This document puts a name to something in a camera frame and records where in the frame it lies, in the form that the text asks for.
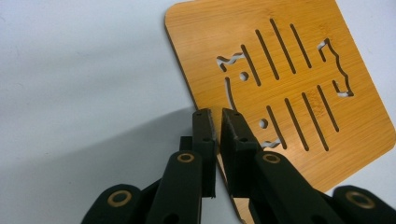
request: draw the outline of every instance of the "brass ring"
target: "brass ring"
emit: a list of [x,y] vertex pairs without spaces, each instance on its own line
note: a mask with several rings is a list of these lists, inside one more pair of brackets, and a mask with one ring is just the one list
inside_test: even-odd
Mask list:
[[[114,201],[114,198],[121,194],[124,194],[125,198],[120,202]],[[125,204],[127,204],[129,201],[131,201],[131,199],[132,199],[131,192],[129,192],[128,190],[122,189],[122,190],[117,190],[116,192],[112,193],[110,195],[110,197],[108,197],[107,203],[110,204],[110,206],[112,206],[112,207],[121,207],[121,206],[124,206]]]
[[[363,198],[363,200],[364,200],[365,202],[357,201],[355,197]],[[372,209],[372,208],[375,208],[375,202],[374,202],[371,198],[369,198],[369,197],[367,197],[366,195],[364,195],[364,194],[362,194],[362,193],[359,193],[359,192],[357,192],[357,191],[353,191],[353,190],[348,191],[348,192],[346,193],[346,198],[347,198],[350,202],[356,204],[357,206],[359,206],[359,207],[361,207],[361,208],[365,208],[365,209]]]
[[191,162],[194,160],[194,156],[190,153],[183,153],[178,155],[177,160],[180,162]]
[[275,154],[267,153],[262,156],[262,159],[270,163],[276,164],[280,162],[280,158]]

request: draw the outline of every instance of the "square coaster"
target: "square coaster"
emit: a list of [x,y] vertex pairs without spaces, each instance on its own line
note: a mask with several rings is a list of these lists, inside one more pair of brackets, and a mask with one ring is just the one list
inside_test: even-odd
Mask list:
[[242,113],[264,150],[326,191],[395,144],[334,0],[200,0],[165,26],[197,108]]

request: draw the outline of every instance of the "wooden coaster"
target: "wooden coaster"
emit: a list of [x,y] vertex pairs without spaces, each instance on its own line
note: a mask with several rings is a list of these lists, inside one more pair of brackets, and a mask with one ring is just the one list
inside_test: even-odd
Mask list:
[[200,0],[165,25],[196,107],[242,113],[265,150],[326,191],[395,144],[334,0]]

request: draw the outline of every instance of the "white surface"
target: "white surface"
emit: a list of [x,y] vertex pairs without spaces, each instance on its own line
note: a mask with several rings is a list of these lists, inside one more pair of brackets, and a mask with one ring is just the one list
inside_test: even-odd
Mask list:
[[[0,223],[79,223],[104,189],[160,178],[193,112],[163,25],[175,2],[0,1]],[[396,2],[337,2],[396,123]],[[396,207],[395,158],[343,184]],[[237,223],[217,188],[202,223]]]

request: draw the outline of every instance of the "wood grain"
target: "wood grain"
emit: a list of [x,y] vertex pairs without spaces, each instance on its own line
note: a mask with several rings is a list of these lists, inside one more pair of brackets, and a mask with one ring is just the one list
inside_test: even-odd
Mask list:
[[169,8],[165,26],[218,136],[221,109],[234,105],[260,143],[281,142],[264,150],[285,155],[314,188],[393,148],[394,127],[333,0],[192,1]]

